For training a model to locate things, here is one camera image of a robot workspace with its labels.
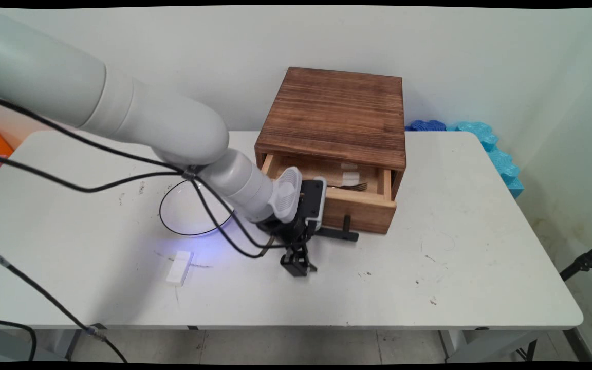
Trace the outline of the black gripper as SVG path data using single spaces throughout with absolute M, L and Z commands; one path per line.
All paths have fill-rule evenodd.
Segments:
M 315 220 L 296 216 L 292 221 L 283 223 L 275 216 L 256 223 L 256 226 L 270 236 L 277 237 L 286 248 L 280 264 L 287 272 L 293 272 L 295 277 L 306 277 L 310 272 L 318 272 L 309 258 L 306 243 L 314 236 L 318 223 Z

